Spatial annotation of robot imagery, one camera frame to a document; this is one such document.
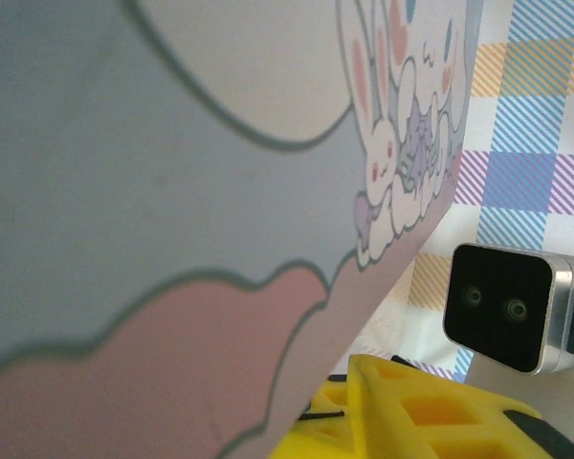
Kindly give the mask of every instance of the bunny face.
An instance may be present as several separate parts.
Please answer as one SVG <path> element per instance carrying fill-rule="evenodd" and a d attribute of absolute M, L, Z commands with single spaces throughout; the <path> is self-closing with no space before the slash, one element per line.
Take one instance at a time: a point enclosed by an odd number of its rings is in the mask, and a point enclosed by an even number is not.
<path fill-rule="evenodd" d="M 374 2 L 370 40 L 358 2 L 339 2 L 339 16 L 344 69 L 366 155 L 366 196 L 370 205 L 376 207 L 393 182 L 399 151 L 389 119 L 386 9 L 381 0 Z"/>
<path fill-rule="evenodd" d="M 407 60 L 415 66 L 415 95 L 423 113 L 437 96 L 441 108 L 456 79 L 465 86 L 464 36 L 466 1 L 390 0 L 390 64 L 394 75 L 400 75 Z M 463 97 L 454 103 L 461 119 Z"/>

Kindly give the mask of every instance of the checkered tablecloth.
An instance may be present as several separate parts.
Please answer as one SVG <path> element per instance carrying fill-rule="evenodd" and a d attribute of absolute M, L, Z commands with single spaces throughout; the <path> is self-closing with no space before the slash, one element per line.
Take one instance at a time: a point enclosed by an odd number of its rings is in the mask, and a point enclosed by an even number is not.
<path fill-rule="evenodd" d="M 574 0 L 485 3 L 454 204 L 392 293 L 408 305 L 400 355 L 457 381 L 472 354 L 442 314 L 451 254 L 474 241 L 574 254 Z M 362 341 L 384 326 L 373 317 L 357 350 L 391 353 Z"/>

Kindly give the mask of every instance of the yellow plastic part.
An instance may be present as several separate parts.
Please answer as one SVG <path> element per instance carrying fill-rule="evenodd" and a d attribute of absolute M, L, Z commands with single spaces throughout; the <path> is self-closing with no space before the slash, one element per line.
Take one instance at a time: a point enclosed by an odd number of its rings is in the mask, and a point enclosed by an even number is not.
<path fill-rule="evenodd" d="M 548 458 L 504 414 L 520 402 L 373 356 L 352 356 L 346 382 L 323 384 L 272 459 Z"/>

